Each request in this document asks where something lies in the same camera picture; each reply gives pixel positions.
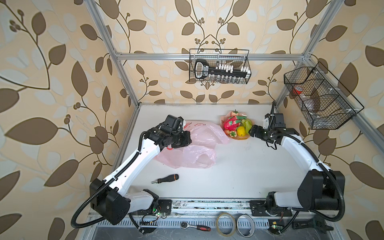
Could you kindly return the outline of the pink plastic fruit-print bag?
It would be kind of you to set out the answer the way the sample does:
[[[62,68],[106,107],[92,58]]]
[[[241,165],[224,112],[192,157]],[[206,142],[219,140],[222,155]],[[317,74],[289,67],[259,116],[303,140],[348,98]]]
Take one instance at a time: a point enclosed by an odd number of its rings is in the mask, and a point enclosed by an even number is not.
[[[190,132],[192,143],[178,149],[168,146],[154,160],[173,169],[208,169],[216,163],[216,145],[230,142],[222,128],[211,122],[188,121],[184,130]]]

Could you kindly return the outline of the green pear toy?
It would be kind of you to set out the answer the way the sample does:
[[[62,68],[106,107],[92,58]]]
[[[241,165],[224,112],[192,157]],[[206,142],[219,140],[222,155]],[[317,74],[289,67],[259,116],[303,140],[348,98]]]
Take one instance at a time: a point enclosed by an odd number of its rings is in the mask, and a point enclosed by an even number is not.
[[[251,130],[253,123],[249,119],[242,120],[242,124],[245,127],[246,134],[249,135],[249,131]]]

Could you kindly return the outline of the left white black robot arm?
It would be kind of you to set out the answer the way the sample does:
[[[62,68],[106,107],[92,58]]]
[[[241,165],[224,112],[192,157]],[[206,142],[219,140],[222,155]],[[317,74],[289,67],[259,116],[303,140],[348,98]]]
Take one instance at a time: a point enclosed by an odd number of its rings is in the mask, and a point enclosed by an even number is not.
[[[156,127],[142,132],[137,149],[110,175],[91,183],[90,197],[75,211],[71,226],[81,229],[104,220],[117,225],[132,212],[155,209],[158,195],[149,190],[130,194],[129,188],[144,167],[163,149],[177,149],[191,144],[191,133],[184,131],[185,125],[182,117],[168,115],[166,120]],[[87,223],[77,223],[77,218],[87,205],[90,205],[100,218]]]

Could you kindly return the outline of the black socket set holder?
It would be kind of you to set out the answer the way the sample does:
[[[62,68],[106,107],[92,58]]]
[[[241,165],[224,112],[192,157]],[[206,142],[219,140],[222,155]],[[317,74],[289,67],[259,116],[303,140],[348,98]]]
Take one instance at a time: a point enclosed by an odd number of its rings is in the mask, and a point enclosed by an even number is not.
[[[196,79],[205,79],[207,77],[228,77],[228,78],[240,78],[247,79],[251,76],[251,70],[249,67],[241,67],[236,69],[233,65],[214,64],[209,65],[206,60],[198,59],[192,69]]]

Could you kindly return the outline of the pink dragon fruit toy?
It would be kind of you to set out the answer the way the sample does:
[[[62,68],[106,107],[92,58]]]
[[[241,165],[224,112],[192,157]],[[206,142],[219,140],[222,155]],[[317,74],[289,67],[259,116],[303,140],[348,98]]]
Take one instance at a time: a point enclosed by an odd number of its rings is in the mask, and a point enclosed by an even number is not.
[[[225,120],[225,122],[223,123],[223,128],[225,130],[235,131],[238,127],[242,125],[242,121],[246,119],[247,117],[245,116],[233,116]]]

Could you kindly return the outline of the orange fruit plate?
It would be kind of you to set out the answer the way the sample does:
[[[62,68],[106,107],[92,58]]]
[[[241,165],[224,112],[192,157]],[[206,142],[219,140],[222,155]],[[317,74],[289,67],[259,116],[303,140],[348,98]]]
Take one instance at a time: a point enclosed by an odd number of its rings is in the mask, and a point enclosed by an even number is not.
[[[220,118],[220,126],[224,133],[234,140],[246,140],[250,137],[249,131],[253,121],[245,113],[230,111]]]

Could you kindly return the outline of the clear tape roll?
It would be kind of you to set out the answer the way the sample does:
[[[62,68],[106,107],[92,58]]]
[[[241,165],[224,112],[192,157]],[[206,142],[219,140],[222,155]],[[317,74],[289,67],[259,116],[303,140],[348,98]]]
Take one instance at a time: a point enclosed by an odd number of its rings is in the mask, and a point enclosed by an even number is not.
[[[222,212],[216,217],[215,228],[220,236],[232,237],[237,229],[236,220],[231,214]]]

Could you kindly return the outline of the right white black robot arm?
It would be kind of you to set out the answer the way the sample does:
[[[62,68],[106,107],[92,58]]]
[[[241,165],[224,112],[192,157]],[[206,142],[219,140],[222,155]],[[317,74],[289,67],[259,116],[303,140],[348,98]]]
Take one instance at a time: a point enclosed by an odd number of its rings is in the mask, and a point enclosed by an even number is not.
[[[345,215],[345,176],[326,166],[303,142],[300,134],[287,128],[282,113],[275,113],[272,103],[270,113],[265,115],[262,126],[254,125],[248,131],[253,138],[260,139],[273,150],[282,146],[295,160],[305,176],[299,188],[290,192],[269,192],[266,200],[251,201],[253,216],[291,216],[291,210],[311,212],[330,222],[338,222]]]

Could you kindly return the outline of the red-handled ratchet wrench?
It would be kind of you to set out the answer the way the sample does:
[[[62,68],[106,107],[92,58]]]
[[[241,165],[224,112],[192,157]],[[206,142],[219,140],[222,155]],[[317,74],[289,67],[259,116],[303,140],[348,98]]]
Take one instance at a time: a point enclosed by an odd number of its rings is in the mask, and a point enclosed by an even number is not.
[[[181,227],[182,229],[194,228],[194,229],[196,229],[196,230],[203,231],[203,232],[210,232],[210,231],[211,231],[211,228],[208,227],[208,226],[203,226],[203,225],[190,225],[190,224],[187,223],[187,222],[181,222],[180,227]]]

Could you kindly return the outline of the black adjustable wrench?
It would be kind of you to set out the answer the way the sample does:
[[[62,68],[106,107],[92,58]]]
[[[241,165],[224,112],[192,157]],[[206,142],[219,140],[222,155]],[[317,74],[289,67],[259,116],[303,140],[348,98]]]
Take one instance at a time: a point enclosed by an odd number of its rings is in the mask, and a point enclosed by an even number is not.
[[[326,234],[328,231],[334,230],[333,227],[328,226],[326,224],[326,221],[323,218],[318,218],[318,217],[312,218],[311,220],[307,220],[307,221],[293,222],[292,228],[294,230],[314,228],[315,230],[318,230],[324,234]]]

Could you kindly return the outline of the black orange screwdriver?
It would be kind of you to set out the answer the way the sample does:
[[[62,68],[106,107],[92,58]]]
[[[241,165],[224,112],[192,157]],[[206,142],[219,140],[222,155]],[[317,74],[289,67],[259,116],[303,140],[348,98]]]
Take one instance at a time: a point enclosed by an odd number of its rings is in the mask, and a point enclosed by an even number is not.
[[[172,174],[164,178],[156,179],[152,181],[152,184],[170,183],[170,182],[177,181],[179,178],[180,177],[178,174]]]

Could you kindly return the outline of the yellow lemon toy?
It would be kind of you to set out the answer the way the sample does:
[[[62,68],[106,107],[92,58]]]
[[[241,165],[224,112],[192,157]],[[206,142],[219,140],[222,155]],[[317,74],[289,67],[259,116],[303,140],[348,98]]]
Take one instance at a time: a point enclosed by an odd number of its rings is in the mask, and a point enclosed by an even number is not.
[[[239,137],[244,137],[247,134],[244,126],[239,126],[236,131]]]

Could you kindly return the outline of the grey tape roll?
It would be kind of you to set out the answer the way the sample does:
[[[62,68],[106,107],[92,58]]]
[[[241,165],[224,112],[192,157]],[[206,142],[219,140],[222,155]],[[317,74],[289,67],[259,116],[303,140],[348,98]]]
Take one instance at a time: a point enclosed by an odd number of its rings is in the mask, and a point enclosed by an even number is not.
[[[250,238],[254,235],[256,225],[249,215],[240,215],[236,221],[239,235],[244,238]]]

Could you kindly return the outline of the red-capped plastic bottle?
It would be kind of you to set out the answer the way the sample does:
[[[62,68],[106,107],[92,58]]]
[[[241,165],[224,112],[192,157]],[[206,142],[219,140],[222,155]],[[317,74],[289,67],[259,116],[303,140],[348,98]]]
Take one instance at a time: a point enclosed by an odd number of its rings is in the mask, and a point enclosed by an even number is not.
[[[298,100],[298,105],[306,118],[320,119],[324,117],[321,112],[321,99],[316,90],[312,94],[305,94],[300,86],[294,86],[293,94]]]

